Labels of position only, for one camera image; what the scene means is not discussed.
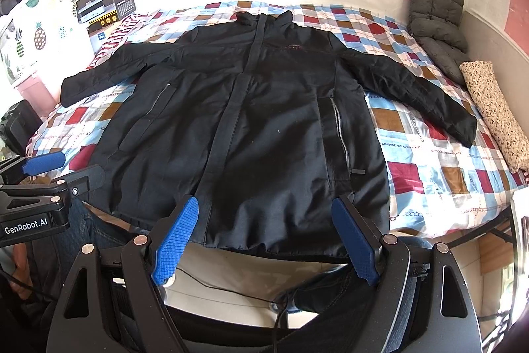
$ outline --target hand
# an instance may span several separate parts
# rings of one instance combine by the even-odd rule
[[[30,264],[27,260],[27,248],[25,243],[15,244],[13,246],[13,261],[15,263],[15,272],[13,277],[23,283],[33,286],[30,275]],[[31,296],[31,290],[19,286],[17,283],[9,282],[11,289],[19,296],[20,299],[28,299]]]

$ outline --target bedsheet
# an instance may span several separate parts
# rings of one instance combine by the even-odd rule
[[[526,185],[523,176],[509,172],[468,92],[441,74],[405,26],[367,10],[234,1],[135,14],[115,29],[89,68],[105,61],[122,44],[174,42],[196,26],[234,20],[235,13],[243,10],[273,15],[290,10],[301,26],[331,31],[349,48],[390,56],[441,87],[478,118],[475,144],[468,149],[413,108],[366,92],[388,165],[392,230],[438,237],[478,226],[494,218],[509,204],[512,193]],[[51,172],[51,177],[86,166],[105,126],[133,91],[134,81],[127,80],[68,108],[58,106],[31,139],[28,155],[63,151],[67,163]]]

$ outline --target zippered pocket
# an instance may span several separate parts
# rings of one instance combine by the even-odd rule
[[[134,123],[129,129],[120,143],[120,150],[131,151],[141,143],[142,137],[147,132],[147,129],[149,129],[158,116],[163,112],[175,91],[176,88],[171,85],[171,83],[165,85],[162,91],[158,93],[147,113],[138,119],[138,121],[136,121],[136,123]]]
[[[329,181],[350,181],[349,152],[338,107],[333,98],[319,98],[317,102]]]

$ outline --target colorful patchwork fabric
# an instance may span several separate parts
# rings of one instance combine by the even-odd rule
[[[510,203],[514,190],[526,185],[523,176],[509,172],[470,95],[441,74],[405,26],[362,9],[238,1],[132,15],[110,35],[89,67],[103,62],[122,44],[172,43],[196,26],[234,20],[235,13],[243,10],[273,15],[290,10],[294,22],[301,26],[331,31],[355,50],[390,56],[441,87],[478,118],[475,145],[468,149],[412,108],[366,94],[388,165],[393,230],[438,237],[478,226],[494,218]],[[27,153],[62,150],[67,164],[51,176],[81,168],[114,113],[133,91],[134,83],[129,80],[71,107],[59,106],[37,131]]]

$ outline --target beige patterned pillow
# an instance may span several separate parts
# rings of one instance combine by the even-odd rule
[[[498,143],[510,170],[529,170],[529,139],[512,115],[499,89],[493,64],[476,60],[459,65],[470,96]]]

